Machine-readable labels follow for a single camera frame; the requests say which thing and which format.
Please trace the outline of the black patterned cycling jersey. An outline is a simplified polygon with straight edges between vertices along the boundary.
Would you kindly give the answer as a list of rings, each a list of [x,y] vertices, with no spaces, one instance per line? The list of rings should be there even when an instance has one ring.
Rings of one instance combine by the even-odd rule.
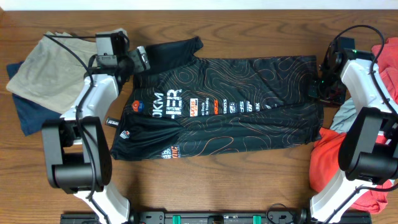
[[[316,141],[323,106],[309,100],[313,55],[198,58],[198,37],[146,47],[111,155],[175,159],[284,149]]]

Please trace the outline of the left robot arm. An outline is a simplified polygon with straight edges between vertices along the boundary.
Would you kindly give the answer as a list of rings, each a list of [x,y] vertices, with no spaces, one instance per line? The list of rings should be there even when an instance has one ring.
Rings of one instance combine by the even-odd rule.
[[[85,66],[83,89],[72,107],[42,126],[49,184],[84,201],[98,223],[133,223],[130,201],[112,183],[103,121],[130,76],[150,67],[143,46],[104,51]]]

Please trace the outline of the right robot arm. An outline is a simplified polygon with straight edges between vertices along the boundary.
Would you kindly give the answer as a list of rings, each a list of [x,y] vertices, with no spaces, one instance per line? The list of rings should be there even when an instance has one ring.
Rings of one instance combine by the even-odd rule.
[[[377,56],[356,49],[352,38],[335,38],[320,70],[317,98],[331,103],[341,85],[357,117],[338,151],[336,174],[310,199],[307,223],[343,223],[360,196],[397,178],[397,104],[380,77]]]

